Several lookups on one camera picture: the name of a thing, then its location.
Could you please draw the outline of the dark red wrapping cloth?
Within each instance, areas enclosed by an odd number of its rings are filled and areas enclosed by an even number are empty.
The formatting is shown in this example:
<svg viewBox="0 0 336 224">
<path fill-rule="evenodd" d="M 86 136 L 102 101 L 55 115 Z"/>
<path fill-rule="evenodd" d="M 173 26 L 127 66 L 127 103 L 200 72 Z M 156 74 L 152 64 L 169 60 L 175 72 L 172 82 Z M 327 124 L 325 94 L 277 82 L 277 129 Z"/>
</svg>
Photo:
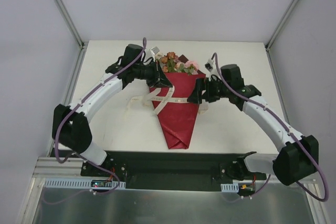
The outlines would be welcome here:
<svg viewBox="0 0 336 224">
<path fill-rule="evenodd" d="M 188 59 L 184 56 L 178 56 L 178 62 L 186 63 Z M 175 98 L 188 98 L 194 87 L 196 79 L 205 78 L 206 75 L 200 71 L 196 75 L 188 75 L 187 73 L 172 72 L 165 73 L 173 87 Z M 161 88 L 159 96 L 167 94 L 168 88 Z M 154 87 L 149 88 L 149 92 L 155 90 Z M 152 102 L 154 109 L 158 106 L 158 102 Z M 199 105 L 193 103 L 187 104 L 171 104 L 169 103 L 164 110 L 157 115 L 159 123 L 169 149 L 188 149 L 190 146 L 196 118 L 199 112 Z"/>
</svg>

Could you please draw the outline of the small pink rose stem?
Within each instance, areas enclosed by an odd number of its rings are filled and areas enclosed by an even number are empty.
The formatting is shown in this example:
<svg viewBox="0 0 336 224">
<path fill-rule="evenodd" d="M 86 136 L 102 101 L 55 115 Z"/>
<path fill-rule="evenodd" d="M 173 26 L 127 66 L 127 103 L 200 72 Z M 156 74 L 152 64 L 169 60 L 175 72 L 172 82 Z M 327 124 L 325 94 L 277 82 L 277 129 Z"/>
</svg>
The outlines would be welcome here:
<svg viewBox="0 0 336 224">
<path fill-rule="evenodd" d="M 177 72 L 187 73 L 188 75 L 196 75 L 196 74 L 198 74 L 199 66 L 198 66 L 198 63 L 196 61 L 188 60 L 186 63 L 183 63 L 183 62 L 179 61 L 175 65 L 174 69 Z"/>
</svg>

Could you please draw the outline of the right aluminium frame post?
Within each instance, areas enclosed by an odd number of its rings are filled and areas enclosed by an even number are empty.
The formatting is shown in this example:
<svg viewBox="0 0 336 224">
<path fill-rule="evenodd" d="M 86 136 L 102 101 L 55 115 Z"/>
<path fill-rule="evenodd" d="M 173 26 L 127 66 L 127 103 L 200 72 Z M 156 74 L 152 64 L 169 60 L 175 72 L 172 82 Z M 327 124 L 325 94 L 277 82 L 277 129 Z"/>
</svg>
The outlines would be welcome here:
<svg viewBox="0 0 336 224">
<path fill-rule="evenodd" d="M 289 5 L 287 6 L 285 12 L 283 13 L 281 19 L 279 20 L 275 30 L 271 34 L 268 42 L 265 44 L 265 49 L 266 49 L 267 52 L 271 49 L 271 47 L 275 43 L 275 41 L 278 38 L 280 32 L 283 30 L 286 22 L 288 21 L 288 19 L 290 18 L 290 16 L 294 12 L 295 8 L 297 7 L 297 5 L 299 4 L 300 1 L 301 0 L 291 0 L 290 1 Z"/>
</svg>

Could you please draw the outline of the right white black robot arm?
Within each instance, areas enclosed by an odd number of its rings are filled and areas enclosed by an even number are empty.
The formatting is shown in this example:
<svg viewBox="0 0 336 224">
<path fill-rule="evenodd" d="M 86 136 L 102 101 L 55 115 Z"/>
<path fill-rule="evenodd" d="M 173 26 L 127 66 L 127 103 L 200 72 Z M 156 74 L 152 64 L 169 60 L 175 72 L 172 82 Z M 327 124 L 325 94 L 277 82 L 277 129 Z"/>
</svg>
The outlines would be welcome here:
<svg viewBox="0 0 336 224">
<path fill-rule="evenodd" d="M 275 158 L 254 151 L 237 157 L 226 168 L 230 178 L 243 180 L 250 178 L 254 173 L 271 174 L 289 186 L 317 172 L 317 139 L 312 135 L 304 136 L 273 112 L 261 92 L 254 85 L 244 83 L 238 65 L 224 65 L 218 72 L 214 63 L 209 60 L 205 68 L 211 75 L 196 80 L 188 102 L 212 103 L 227 98 L 258 124 L 278 151 Z"/>
</svg>

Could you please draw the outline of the aluminium frame post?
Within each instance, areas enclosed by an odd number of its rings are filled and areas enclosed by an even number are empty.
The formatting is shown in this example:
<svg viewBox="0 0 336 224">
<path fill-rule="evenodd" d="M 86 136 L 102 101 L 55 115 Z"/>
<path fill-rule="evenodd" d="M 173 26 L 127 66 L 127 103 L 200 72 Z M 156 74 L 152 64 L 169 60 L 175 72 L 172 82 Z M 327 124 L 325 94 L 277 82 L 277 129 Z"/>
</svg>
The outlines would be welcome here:
<svg viewBox="0 0 336 224">
<path fill-rule="evenodd" d="M 80 49 L 82 49 L 85 45 L 84 41 L 82 40 L 78 29 L 76 28 L 72 18 L 70 17 L 70 14 L 63 2 L 63 0 L 54 0 L 56 7 L 58 8 L 65 24 L 67 25 L 71 35 L 73 36 L 75 42 L 79 46 Z"/>
<path fill-rule="evenodd" d="M 300 1 L 301 0 L 291 0 L 290 1 L 289 5 L 287 6 L 285 12 L 283 13 L 281 19 L 279 20 L 275 30 L 271 34 L 268 42 L 265 44 L 265 49 L 266 49 L 267 52 L 271 49 L 271 47 L 275 43 L 275 41 L 278 38 L 280 32 L 283 30 L 286 22 L 288 21 L 288 19 L 290 18 L 290 16 L 294 12 L 295 8 L 297 7 L 297 5 L 299 4 Z"/>
</svg>

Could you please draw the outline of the orange brown rose stem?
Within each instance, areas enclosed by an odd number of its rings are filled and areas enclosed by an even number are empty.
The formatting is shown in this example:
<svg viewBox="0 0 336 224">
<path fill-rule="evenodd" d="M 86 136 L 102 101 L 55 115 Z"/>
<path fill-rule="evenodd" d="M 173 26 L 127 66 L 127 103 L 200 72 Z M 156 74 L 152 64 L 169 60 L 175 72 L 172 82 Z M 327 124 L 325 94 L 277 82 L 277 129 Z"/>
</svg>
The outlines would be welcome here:
<svg viewBox="0 0 336 224">
<path fill-rule="evenodd" d="M 159 59 L 160 66 L 164 73 L 177 72 L 178 56 L 175 52 L 168 52 Z"/>
</svg>

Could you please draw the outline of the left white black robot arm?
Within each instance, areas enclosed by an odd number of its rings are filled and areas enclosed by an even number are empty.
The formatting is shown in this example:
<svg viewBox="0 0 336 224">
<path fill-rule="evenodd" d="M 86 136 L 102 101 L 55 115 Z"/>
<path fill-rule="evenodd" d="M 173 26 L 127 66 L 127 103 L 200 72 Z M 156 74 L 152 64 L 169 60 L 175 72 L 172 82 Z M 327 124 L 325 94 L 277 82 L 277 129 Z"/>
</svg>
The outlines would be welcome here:
<svg viewBox="0 0 336 224">
<path fill-rule="evenodd" d="M 159 64 L 162 56 L 158 47 L 146 50 L 145 45 L 129 44 L 122 56 L 108 66 L 98 83 L 80 99 L 69 105 L 59 104 L 54 109 L 52 138 L 57 161 L 59 145 L 71 149 L 84 160 L 93 163 L 99 176 L 110 173 L 108 154 L 92 140 L 90 121 L 100 108 L 135 79 L 145 80 L 149 87 L 170 88 L 172 84 Z"/>
</svg>

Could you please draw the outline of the white rose stem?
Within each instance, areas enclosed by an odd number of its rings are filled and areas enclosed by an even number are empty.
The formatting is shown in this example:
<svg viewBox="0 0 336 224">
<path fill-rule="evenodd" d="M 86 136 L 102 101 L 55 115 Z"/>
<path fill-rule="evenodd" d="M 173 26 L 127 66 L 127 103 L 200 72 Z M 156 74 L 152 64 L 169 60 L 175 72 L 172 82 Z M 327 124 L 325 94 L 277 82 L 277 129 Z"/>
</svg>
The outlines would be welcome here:
<svg viewBox="0 0 336 224">
<path fill-rule="evenodd" d="M 164 55 L 162 53 L 158 53 L 155 55 L 155 59 L 156 61 L 158 61 L 159 63 L 162 63 L 162 58 L 164 57 Z"/>
</svg>

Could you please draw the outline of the left aluminium frame post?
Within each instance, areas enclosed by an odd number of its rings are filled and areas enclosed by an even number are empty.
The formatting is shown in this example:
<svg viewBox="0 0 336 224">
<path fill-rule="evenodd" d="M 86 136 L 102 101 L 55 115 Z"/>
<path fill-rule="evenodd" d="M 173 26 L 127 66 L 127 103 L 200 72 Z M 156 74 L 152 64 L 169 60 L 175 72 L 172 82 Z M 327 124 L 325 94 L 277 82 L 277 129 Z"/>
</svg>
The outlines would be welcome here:
<svg viewBox="0 0 336 224">
<path fill-rule="evenodd" d="M 75 42 L 79 46 L 80 49 L 82 49 L 85 45 L 84 41 L 82 40 L 78 29 L 76 28 L 72 18 L 70 17 L 70 14 L 63 2 L 63 0 L 54 0 L 56 7 L 58 8 L 65 24 L 67 25 L 71 35 L 73 36 Z"/>
</svg>

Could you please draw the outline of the cream printed ribbon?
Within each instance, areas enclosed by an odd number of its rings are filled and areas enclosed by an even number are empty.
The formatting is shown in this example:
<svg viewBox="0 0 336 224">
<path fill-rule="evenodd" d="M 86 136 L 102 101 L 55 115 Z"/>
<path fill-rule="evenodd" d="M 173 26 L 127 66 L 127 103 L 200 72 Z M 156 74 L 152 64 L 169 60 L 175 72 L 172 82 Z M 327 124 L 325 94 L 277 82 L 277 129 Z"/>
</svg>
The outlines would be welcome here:
<svg viewBox="0 0 336 224">
<path fill-rule="evenodd" d="M 152 92 L 146 94 L 146 95 L 140 95 L 135 96 L 130 99 L 126 106 L 126 110 L 124 113 L 124 118 L 126 118 L 131 111 L 132 103 L 133 102 L 141 102 L 142 106 L 150 107 L 152 105 L 152 102 L 158 102 L 158 106 L 154 109 L 153 113 L 156 115 L 159 115 L 164 108 L 169 104 L 187 104 L 187 98 L 175 98 L 173 97 L 173 94 L 175 93 L 175 88 L 168 88 L 167 94 L 164 96 L 159 96 L 159 93 L 161 92 L 161 88 L 155 88 Z"/>
</svg>

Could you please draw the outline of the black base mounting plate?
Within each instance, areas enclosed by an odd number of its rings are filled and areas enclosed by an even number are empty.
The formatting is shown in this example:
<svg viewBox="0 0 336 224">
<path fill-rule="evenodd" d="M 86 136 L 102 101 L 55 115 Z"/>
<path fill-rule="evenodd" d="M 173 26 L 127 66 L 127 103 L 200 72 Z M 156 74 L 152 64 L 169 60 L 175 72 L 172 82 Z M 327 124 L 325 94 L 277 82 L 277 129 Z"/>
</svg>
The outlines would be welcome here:
<svg viewBox="0 0 336 224">
<path fill-rule="evenodd" d="M 83 177 L 109 177 L 114 172 L 127 189 L 220 191 L 238 172 L 239 154 L 109 151 L 105 170 L 84 163 Z"/>
</svg>

